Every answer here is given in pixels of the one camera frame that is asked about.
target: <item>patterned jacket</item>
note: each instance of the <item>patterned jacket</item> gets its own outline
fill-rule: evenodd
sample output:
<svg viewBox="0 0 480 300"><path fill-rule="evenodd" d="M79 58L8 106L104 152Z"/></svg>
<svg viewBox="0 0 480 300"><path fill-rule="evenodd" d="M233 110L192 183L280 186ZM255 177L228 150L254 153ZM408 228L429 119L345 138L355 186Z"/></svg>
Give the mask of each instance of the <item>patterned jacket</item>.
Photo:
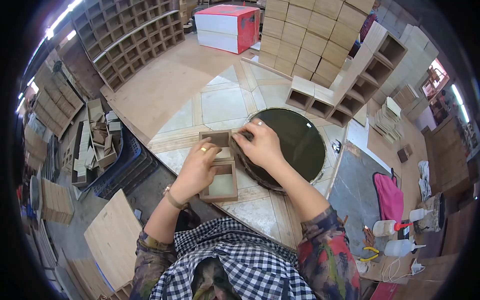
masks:
<svg viewBox="0 0 480 300"><path fill-rule="evenodd" d="M329 207L302 223L298 245L299 274L318 299L360 299L360 276L345 229ZM177 260L175 245L140 233L130 299L149 299L160 276Z"/></svg>

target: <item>woman's right hand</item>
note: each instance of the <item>woman's right hand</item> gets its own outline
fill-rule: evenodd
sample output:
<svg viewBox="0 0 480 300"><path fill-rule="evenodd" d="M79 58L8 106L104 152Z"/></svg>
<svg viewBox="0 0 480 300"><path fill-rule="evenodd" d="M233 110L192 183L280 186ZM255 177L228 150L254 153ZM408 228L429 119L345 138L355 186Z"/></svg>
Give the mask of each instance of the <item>woman's right hand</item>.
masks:
<svg viewBox="0 0 480 300"><path fill-rule="evenodd" d="M251 132L253 140L248 141L240 133L236 133L232 137L254 164L268 171L270 167L285 161L277 134L262 120L253 119L240 128L239 132L242 131Z"/></svg>

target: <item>checkered shirt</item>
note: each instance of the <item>checkered shirt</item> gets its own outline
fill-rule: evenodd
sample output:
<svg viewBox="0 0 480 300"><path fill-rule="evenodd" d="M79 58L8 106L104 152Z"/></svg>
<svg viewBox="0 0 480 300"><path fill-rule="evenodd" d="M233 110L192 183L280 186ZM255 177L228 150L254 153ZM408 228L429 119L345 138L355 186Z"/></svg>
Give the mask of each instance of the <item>checkered shirt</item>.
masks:
<svg viewBox="0 0 480 300"><path fill-rule="evenodd" d="M197 264L219 258L242 299L316 299L299 275L297 255L230 217L175 233L179 259L160 277L151 300L191 299Z"/></svg>

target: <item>red and white box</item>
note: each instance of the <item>red and white box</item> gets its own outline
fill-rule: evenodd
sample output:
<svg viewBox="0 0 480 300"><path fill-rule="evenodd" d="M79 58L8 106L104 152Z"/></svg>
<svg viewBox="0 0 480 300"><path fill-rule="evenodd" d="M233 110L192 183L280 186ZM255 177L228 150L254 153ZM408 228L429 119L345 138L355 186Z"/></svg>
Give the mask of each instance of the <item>red and white box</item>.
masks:
<svg viewBox="0 0 480 300"><path fill-rule="evenodd" d="M258 42L260 9L217 5L195 13L198 43L240 54Z"/></svg>

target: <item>tiled table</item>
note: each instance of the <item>tiled table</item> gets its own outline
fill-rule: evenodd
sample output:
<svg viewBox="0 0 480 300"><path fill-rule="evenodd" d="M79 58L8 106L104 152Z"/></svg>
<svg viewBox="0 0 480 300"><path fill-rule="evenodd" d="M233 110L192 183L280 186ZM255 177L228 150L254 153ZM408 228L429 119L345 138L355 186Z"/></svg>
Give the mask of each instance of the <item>tiled table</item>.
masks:
<svg viewBox="0 0 480 300"><path fill-rule="evenodd" d="M246 61L238 61L193 96L155 135L147 147L175 174L180 172L198 132L232 129L236 132L251 114L264 108L285 107L307 117L327 145L324 175L314 184L323 195L332 183L338 154L330 142L344 140L345 129L285 104L291 81ZM258 185L237 164L238 201L216 204L255 231L296 249L300 221L288 196Z"/></svg>

